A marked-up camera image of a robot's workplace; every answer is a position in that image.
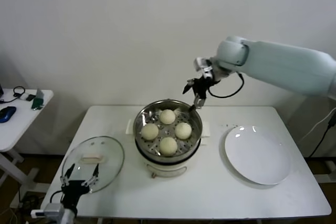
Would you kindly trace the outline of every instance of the table leg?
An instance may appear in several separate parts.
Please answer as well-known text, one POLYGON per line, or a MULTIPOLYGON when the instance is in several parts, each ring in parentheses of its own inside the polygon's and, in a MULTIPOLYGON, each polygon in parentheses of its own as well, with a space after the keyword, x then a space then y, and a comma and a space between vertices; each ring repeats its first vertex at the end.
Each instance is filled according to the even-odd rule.
POLYGON ((12 164, 4 155, 0 154, 0 168, 4 170, 10 177, 14 178, 20 184, 30 185, 33 183, 26 174, 21 172, 14 164, 12 164))
MULTIPOLYGON (((0 168, 21 184, 19 189, 21 199, 25 196, 25 194, 28 191, 34 191, 37 193, 46 193, 48 191, 50 184, 34 182, 34 178, 38 173, 37 168, 31 169, 29 174, 26 175, 13 163, 11 163, 8 159, 6 159, 1 153, 0 153, 0 168)), ((19 205, 19 193, 15 195, 10 207, 17 208, 18 205, 19 205)))
POLYGON ((11 149, 7 152, 13 159, 16 159, 18 162, 22 163, 23 162, 23 157, 16 152, 16 150, 11 149))
POLYGON ((335 165, 335 163, 333 161, 326 161, 325 164, 329 168, 331 173, 314 175, 316 181, 319 184, 336 183, 336 165, 335 165))
MULTIPOLYGON (((12 164, 15 165, 17 162, 22 163, 23 162, 23 157, 20 156, 14 149, 10 150, 7 152, 12 158, 12 164)), ((2 186, 3 182, 6 180, 8 174, 6 172, 3 173, 3 175, 0 178, 0 186, 2 186)))

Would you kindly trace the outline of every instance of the cable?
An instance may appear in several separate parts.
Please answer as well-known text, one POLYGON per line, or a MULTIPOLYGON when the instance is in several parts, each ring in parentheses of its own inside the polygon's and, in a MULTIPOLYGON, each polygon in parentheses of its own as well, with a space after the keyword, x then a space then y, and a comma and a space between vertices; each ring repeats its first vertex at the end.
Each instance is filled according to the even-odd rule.
POLYGON ((336 125, 336 112, 334 112, 334 114, 331 116, 331 118, 330 118, 330 120, 329 120, 329 122, 328 122, 328 127, 327 127, 327 129, 325 130, 322 139, 320 140, 319 144, 316 146, 316 148, 314 149, 314 151, 309 155, 309 157, 312 157, 312 156, 314 155, 314 153, 316 152, 316 150, 318 149, 318 147, 320 146, 320 144, 323 142, 324 137, 326 136, 328 130, 331 129, 332 127, 334 127, 335 125, 336 125))
POLYGON ((59 190, 59 191, 56 191, 56 192, 54 192, 52 195, 51 195, 51 197, 50 197, 50 203, 53 203, 53 197, 54 197, 54 195, 56 195, 56 194, 59 194, 59 193, 61 193, 62 192, 62 190, 59 190))
POLYGON ((307 137, 307 136, 308 136, 308 135, 309 135, 309 134, 316 128, 317 125, 319 125, 319 124, 322 123, 325 119, 327 119, 327 118, 331 115, 331 113, 334 112, 335 110, 336 110, 336 107, 333 108, 333 109, 329 112, 329 114, 325 116, 325 118, 323 118, 321 121, 319 121, 318 123, 316 123, 316 124, 313 126, 313 128, 311 128, 311 130, 299 140, 298 143, 300 143, 304 138, 306 138, 306 137, 307 137))
POLYGON ((15 98, 10 101, 4 101, 4 99, 1 99, 0 104, 14 102, 15 100, 19 99, 21 95, 23 95, 25 92, 26 92, 26 89, 23 86, 16 86, 15 88, 13 88, 13 96, 15 98), (16 92, 17 89, 22 89, 22 92, 16 92))
POLYGON ((320 140, 319 144, 315 147, 314 151, 309 155, 309 157, 312 157, 314 155, 314 153, 316 152, 316 150, 318 149, 318 147, 320 146, 320 144, 323 142, 324 137, 326 136, 328 130, 330 129, 330 125, 328 125, 327 129, 325 130, 322 139, 320 140))
POLYGON ((238 73, 238 72, 237 72, 237 74, 240 77, 240 79, 242 80, 242 85, 240 86, 240 88, 236 92, 234 92, 234 93, 232 93, 230 95, 226 95, 224 97, 220 97, 218 95, 212 94, 211 91, 210 91, 210 88, 208 88, 209 94, 211 96, 213 96, 213 97, 216 97, 216 98, 229 98, 229 97, 233 97, 235 94, 237 94, 243 88, 243 86, 245 84, 243 75, 241 73, 238 73))

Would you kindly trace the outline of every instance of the stainless steel pot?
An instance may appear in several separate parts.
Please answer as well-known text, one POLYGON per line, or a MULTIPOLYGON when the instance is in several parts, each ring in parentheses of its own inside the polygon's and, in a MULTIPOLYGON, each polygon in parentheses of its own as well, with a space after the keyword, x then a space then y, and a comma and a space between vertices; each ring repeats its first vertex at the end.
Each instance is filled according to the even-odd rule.
POLYGON ((160 165, 176 165, 189 159, 198 149, 201 143, 202 120, 199 114, 193 110, 188 111, 190 106, 176 100, 161 100, 144 107, 136 116, 133 125, 135 143, 139 152, 149 161, 160 165), (159 115, 163 110, 173 110, 176 119, 170 125, 160 122, 159 115), (181 122, 186 122, 192 127, 192 134, 186 140, 180 140, 175 136, 175 127, 181 122), (147 123, 154 123, 159 128, 159 134, 153 141, 146 141, 141 136, 141 129, 147 123), (177 142, 177 151, 173 156, 165 157, 160 154, 160 141, 170 136, 177 142))

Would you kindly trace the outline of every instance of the white power cord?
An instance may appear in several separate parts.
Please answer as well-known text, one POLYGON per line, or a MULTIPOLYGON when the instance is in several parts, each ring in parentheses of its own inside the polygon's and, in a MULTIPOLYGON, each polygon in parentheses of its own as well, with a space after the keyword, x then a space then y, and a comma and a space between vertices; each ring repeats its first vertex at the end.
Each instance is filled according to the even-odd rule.
POLYGON ((327 119, 327 118, 331 115, 331 113, 334 112, 335 110, 336 110, 336 107, 333 108, 333 109, 329 112, 329 114, 325 116, 325 118, 323 118, 321 121, 319 121, 318 123, 316 123, 316 124, 313 126, 313 128, 311 128, 311 130, 299 140, 298 144, 299 144, 303 139, 305 139, 305 138, 306 138, 306 137, 307 137, 307 136, 308 136, 308 135, 309 135, 309 134, 316 128, 317 125, 319 125, 319 124, 322 123, 325 119, 327 119))
POLYGON ((9 210, 12 212, 12 217, 11 217, 11 219, 10 219, 10 221, 9 221, 9 224, 12 224, 12 219, 13 219, 13 217, 15 217, 15 224, 17 224, 17 216, 16 216, 16 214, 13 212, 13 210, 12 210, 11 208, 7 208, 7 209, 4 210, 3 212, 1 212, 1 213, 0 213, 0 216, 3 215, 4 213, 6 213, 6 212, 9 211, 9 210))

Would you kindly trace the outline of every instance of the white plate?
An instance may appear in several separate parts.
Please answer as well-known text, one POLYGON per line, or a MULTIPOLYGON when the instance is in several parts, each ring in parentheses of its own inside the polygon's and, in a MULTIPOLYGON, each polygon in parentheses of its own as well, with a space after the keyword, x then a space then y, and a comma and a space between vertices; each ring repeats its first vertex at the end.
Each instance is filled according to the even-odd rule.
POLYGON ((290 156, 266 128, 234 128, 226 136, 225 151, 233 167, 258 184, 276 185, 290 172, 290 156))

